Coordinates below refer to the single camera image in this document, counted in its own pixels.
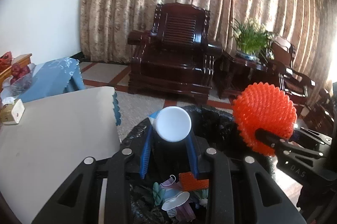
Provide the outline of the orange foam net square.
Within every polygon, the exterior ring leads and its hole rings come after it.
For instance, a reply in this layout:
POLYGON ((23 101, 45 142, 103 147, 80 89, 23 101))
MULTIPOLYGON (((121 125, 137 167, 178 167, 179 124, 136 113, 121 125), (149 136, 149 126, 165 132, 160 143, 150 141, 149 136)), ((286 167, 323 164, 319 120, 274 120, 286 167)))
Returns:
POLYGON ((263 129, 288 140, 297 120, 289 96, 273 84, 262 82, 249 85, 233 101, 233 117, 243 141, 264 156, 274 156, 275 150, 258 141, 255 131, 263 129))

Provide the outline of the orange foam net sleeve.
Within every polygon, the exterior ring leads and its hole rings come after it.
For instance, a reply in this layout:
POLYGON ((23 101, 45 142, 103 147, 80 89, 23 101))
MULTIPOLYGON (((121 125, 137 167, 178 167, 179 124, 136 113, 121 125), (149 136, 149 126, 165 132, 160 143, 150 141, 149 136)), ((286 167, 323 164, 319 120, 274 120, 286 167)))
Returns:
POLYGON ((185 192, 193 192, 209 188, 209 180, 198 180, 191 172, 180 173, 179 182, 185 192))

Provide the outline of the pink face mask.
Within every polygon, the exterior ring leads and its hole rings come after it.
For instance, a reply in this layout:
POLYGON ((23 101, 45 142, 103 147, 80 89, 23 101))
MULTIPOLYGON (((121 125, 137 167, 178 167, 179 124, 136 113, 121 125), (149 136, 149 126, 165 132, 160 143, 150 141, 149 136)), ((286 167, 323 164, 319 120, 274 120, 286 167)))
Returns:
MULTIPOLYGON (((179 182, 176 182, 176 180, 177 179, 174 175, 170 175, 170 178, 168 180, 160 184, 160 186, 165 188, 166 190, 164 199, 162 201, 162 205, 165 201, 173 197, 176 197, 181 192, 184 192, 181 184, 179 182)), ((191 206, 189 205, 189 200, 184 205, 166 211, 166 213, 170 218, 175 218, 179 222, 181 221, 189 222, 195 219, 195 214, 191 209, 191 206)))

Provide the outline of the green rubber gloves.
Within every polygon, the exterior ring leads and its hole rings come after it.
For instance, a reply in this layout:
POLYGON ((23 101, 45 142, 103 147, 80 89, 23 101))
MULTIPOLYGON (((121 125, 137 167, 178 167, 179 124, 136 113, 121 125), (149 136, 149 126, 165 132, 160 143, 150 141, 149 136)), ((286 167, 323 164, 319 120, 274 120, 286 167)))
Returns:
POLYGON ((154 198, 154 204, 156 206, 159 206, 162 203, 165 192, 165 188, 161 187, 160 184, 158 184, 157 182, 154 183, 152 187, 152 194, 154 198))

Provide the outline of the blue cream tube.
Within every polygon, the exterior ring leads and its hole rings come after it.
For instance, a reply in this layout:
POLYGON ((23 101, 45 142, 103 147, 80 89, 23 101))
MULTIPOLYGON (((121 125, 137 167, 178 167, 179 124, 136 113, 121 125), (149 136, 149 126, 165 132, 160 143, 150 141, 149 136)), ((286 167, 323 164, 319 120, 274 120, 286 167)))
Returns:
POLYGON ((157 135, 169 143, 184 140, 191 131, 191 118, 181 107, 165 107, 148 118, 157 135))

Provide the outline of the light blue paper cup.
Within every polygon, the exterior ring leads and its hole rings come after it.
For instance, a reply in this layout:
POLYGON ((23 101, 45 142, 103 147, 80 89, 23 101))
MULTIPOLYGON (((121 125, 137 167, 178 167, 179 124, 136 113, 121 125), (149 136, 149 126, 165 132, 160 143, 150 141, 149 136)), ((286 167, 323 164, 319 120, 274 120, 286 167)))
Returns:
POLYGON ((176 197, 165 201, 162 205, 162 210, 169 211, 175 209, 176 207, 184 205, 189 200, 189 197, 189 192, 181 192, 176 197))

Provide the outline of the black trash bin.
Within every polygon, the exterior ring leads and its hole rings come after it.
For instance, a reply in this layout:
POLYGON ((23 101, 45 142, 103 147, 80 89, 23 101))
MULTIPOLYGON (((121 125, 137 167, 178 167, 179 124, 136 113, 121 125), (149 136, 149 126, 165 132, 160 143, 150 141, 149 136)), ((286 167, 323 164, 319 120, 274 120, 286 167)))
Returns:
MULTIPOLYGON (((233 160, 242 160, 245 156, 257 159, 270 176, 273 176, 271 160, 252 152, 244 145, 231 114, 212 107, 193 105, 184 107, 184 110, 191 117, 195 136, 206 139, 209 146, 233 160)), ((151 152, 150 167, 145 178, 130 182, 131 223, 205 223, 209 188, 189 192, 189 205, 195 214, 195 219, 189 222, 179 222, 175 218, 170 218, 162 210, 162 203, 159 206, 154 204, 152 187, 155 182, 161 184, 168 180, 170 175, 174 175, 176 182, 179 182, 180 173, 191 171, 186 151, 183 151, 183 155, 176 160, 170 160, 168 156, 160 156, 164 163, 155 162, 154 156, 157 154, 155 148, 152 148, 151 152)))

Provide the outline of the grey tablecloth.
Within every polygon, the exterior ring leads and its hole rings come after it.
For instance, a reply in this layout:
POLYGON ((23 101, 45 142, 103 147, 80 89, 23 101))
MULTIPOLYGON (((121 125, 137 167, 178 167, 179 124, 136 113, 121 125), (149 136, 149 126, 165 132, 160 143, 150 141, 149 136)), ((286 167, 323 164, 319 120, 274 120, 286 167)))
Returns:
POLYGON ((21 223, 31 223, 86 158, 111 157, 120 139, 112 87, 31 101, 17 125, 1 129, 1 193, 21 223))

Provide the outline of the dark wooden side table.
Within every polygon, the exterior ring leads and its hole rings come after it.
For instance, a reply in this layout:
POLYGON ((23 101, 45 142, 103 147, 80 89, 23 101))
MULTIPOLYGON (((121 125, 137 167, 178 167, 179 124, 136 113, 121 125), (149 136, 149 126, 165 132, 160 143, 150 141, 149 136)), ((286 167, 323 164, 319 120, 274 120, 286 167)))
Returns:
POLYGON ((267 67, 257 61, 246 60, 236 55, 222 51, 220 58, 215 60, 213 82, 220 99, 237 97, 245 88, 252 84, 255 73, 267 72, 267 67))

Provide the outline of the potted green plant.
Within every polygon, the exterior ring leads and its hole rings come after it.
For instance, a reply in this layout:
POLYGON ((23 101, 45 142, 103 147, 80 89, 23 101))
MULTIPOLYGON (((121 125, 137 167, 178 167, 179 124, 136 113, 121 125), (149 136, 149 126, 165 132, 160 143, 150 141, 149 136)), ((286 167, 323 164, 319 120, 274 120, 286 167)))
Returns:
POLYGON ((274 59, 271 47, 274 33, 268 31, 263 24, 259 24, 253 18, 244 21, 234 19, 231 27, 238 51, 261 61, 274 59))

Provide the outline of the tissue box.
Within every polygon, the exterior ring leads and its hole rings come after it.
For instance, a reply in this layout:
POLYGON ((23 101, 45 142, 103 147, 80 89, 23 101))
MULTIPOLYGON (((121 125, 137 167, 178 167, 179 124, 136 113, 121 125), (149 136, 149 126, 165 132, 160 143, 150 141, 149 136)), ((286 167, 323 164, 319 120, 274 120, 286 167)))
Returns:
POLYGON ((2 101, 1 109, 1 123, 5 125, 19 124, 25 106, 21 99, 15 99, 13 97, 7 97, 2 101))

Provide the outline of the blue tablecloth side table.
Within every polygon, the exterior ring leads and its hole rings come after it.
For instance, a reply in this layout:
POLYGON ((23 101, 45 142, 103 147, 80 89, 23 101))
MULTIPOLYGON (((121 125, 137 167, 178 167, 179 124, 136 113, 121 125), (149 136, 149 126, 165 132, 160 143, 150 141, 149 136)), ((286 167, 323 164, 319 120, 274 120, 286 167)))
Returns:
POLYGON ((86 89, 76 59, 65 57, 38 67, 29 89, 18 96, 23 103, 86 89))

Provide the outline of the glass bowl of apples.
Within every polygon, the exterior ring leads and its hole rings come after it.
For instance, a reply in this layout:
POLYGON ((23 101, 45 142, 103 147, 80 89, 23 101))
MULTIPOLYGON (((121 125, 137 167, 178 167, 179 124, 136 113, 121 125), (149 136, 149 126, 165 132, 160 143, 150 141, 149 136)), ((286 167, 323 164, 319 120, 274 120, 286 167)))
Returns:
POLYGON ((33 63, 24 66, 14 63, 11 66, 11 75, 2 83, 2 89, 8 91, 10 96, 19 96, 30 88, 34 70, 33 63))

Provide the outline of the wooden tv cabinet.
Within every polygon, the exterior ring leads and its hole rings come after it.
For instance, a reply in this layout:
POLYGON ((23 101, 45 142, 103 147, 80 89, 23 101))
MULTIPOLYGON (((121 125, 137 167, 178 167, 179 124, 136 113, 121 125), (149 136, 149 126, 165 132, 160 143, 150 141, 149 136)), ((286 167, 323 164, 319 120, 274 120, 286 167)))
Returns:
POLYGON ((31 57, 31 53, 19 55, 16 58, 12 57, 11 52, 5 53, 1 57, 1 86, 2 83, 11 76, 13 65, 23 68, 31 63, 31 57))

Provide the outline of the red basket on cabinet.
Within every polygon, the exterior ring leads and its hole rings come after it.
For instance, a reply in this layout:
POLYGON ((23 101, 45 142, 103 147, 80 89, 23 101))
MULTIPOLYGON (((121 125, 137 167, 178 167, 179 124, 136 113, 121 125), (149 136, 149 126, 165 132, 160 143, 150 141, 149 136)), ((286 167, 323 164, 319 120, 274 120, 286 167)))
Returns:
POLYGON ((13 57, 11 51, 6 52, 0 57, 0 72, 6 70, 11 66, 13 57))

